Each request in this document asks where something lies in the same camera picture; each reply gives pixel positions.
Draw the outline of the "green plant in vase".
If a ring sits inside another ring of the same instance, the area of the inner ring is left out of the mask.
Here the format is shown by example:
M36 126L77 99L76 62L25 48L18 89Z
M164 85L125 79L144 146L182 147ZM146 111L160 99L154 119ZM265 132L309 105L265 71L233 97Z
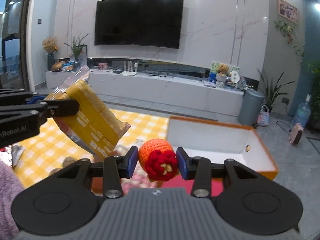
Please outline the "green plant in vase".
M72 39L72 43L71 44L67 44L65 43L66 46L68 46L69 48L71 48L72 54L74 56L74 61L73 61L73 68L74 70L78 70L80 68L80 61L79 61L79 57L80 54L83 50L83 47L85 46L82 41L84 38L86 38L90 33L87 33L85 36L83 37L73 37Z

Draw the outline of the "blue water jug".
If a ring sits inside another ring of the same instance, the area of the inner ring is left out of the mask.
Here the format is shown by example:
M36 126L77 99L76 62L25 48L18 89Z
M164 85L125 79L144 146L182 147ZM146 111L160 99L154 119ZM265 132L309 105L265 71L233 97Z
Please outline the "blue water jug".
M311 98L311 94L306 96L306 100L298 105L295 116L292 120L292 124L300 124L303 128L305 128L311 114L309 101Z

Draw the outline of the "orange storage box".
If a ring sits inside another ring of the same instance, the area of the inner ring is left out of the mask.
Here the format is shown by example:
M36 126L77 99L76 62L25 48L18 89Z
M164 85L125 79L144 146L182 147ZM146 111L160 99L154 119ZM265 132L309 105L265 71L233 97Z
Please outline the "orange storage box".
M169 118L166 140L190 157L222 164L234 159L273 180L279 168L253 127L195 118Z

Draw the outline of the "pink space heater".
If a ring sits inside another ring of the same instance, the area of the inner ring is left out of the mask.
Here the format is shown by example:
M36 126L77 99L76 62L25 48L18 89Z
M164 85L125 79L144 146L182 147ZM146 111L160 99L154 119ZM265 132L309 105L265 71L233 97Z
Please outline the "pink space heater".
M289 135L289 141L291 145L297 146L302 138L304 128L301 126L300 123L296 123L291 129Z

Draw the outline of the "white tv console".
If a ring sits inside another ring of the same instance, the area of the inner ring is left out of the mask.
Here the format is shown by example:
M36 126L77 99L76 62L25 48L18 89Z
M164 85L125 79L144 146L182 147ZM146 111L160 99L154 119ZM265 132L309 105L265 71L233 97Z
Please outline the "white tv console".
M206 87L204 82L180 77L134 76L93 70L89 84L100 95L142 100L195 110L239 115L243 92Z

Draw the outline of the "orange crochet toy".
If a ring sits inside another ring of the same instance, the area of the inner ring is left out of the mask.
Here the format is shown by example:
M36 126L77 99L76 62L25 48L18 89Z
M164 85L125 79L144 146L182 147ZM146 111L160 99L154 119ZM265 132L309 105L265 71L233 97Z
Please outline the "orange crochet toy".
M138 150L138 161L149 181L169 181L178 175L178 159L164 139L151 139Z

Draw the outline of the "vase with yellow flowers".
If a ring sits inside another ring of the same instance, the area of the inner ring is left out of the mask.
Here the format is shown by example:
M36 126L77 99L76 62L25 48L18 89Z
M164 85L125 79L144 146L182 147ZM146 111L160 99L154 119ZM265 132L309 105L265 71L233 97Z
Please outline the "vase with yellow flowers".
M57 44L57 38L50 36L43 40L42 42L43 49L47 53L47 69L51 70L52 66L55 64L54 53L59 50Z

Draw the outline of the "hanging vine plant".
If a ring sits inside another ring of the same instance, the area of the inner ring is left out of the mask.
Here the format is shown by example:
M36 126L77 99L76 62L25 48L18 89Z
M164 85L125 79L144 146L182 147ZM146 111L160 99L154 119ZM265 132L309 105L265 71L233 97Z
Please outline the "hanging vine plant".
M304 44L298 38L295 27L289 25L287 22L284 21L274 21L274 27L276 31L281 33L283 38L285 39L286 44L291 47L294 53L301 58L304 57Z

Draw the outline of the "large leafy plant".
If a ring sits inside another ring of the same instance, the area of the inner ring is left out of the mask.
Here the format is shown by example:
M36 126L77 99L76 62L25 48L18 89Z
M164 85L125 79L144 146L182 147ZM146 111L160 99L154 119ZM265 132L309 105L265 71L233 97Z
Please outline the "large leafy plant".
M313 76L310 102L311 115L309 120L309 127L313 131L319 132L319 61L310 64L309 69L311 70Z

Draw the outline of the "white wifi router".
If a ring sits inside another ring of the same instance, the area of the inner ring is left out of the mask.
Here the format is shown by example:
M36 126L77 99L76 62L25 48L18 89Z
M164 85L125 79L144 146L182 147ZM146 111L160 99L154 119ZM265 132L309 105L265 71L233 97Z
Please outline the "white wifi router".
M121 75L135 76L137 74L139 62L133 63L132 61L123 61L123 71Z

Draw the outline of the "pink fuzzy sleeve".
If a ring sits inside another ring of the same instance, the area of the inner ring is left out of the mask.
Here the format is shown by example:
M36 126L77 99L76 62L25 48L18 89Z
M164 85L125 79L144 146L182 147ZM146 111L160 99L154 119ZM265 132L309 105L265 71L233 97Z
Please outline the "pink fuzzy sleeve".
M11 205L15 197L24 190L11 167L1 161L1 239L12 239L19 230L11 214Z

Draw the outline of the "framed wall picture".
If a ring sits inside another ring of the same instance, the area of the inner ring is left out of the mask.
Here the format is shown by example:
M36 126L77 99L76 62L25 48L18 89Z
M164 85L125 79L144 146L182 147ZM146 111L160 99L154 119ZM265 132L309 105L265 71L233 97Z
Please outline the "framed wall picture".
M285 0L277 0L277 10L278 15L296 25L299 25L299 11L297 7L291 5Z

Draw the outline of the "teddy bear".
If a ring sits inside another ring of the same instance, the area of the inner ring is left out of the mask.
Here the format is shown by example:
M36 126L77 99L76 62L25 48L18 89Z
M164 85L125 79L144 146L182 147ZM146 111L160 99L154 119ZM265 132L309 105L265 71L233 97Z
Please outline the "teddy bear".
M216 73L220 76L230 76L229 66L226 64L219 64L218 68L216 69Z

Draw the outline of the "grey trash can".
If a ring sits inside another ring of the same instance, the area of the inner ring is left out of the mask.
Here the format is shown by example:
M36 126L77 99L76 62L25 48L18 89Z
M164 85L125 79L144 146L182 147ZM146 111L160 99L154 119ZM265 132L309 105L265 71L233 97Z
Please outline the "grey trash can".
M259 91L253 89L246 90L238 115L238 122L242 125L253 126L257 122L264 98L264 94Z

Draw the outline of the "black wall television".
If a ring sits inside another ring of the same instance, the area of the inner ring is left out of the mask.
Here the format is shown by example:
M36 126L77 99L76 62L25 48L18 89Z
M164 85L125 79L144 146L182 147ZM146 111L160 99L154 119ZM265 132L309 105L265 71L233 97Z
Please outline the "black wall television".
M94 44L178 49L183 2L184 0L98 1Z

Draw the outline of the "red tissue box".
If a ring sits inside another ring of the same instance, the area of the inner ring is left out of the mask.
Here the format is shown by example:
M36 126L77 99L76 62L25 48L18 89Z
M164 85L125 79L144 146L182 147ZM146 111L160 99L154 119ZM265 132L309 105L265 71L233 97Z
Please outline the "red tissue box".
M134 184L134 179L125 179L121 180L121 185L125 194L128 193L129 189L132 187L143 187L143 184ZM193 187L193 180L183 180L180 175L176 176L174 179L166 182L160 182L157 184L157 187L163 188L173 188L173 187L183 187L187 193L191 193ZM92 183L92 191L96 194L102 194L103 192L103 180L102 178L94 178ZM212 180L212 196L218 196L223 191L223 183L219 179Z

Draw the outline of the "yellow snack packet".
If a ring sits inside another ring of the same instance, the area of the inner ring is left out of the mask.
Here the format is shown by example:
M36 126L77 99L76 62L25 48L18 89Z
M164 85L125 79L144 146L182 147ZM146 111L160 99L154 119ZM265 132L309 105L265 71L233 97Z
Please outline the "yellow snack packet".
M51 92L46 100L74 99L80 109L76 115L55 117L61 131L86 151L105 159L114 155L114 149L130 124L116 118L111 110L95 94L88 84L90 69L81 67L59 87Z

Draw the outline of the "pastel woven basket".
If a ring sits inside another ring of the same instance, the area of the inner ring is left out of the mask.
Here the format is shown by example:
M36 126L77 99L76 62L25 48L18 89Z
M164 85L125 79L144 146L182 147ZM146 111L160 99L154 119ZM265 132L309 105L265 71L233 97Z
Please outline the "pastel woven basket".
M268 125L269 119L270 119L269 109L266 105L262 105L257 118L257 125L265 127Z

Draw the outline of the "floor potted plant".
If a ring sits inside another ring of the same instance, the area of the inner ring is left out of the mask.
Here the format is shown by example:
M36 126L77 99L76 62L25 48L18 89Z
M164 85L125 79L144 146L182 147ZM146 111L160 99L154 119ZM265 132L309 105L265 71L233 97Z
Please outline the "floor potted plant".
M287 92L282 92L281 90L295 81L281 83L284 72L280 74L276 81L273 80L273 77L269 80L264 70L258 70L258 73L262 82L261 91L265 97L265 106L268 108L269 113L271 113L275 100L281 95L288 95Z

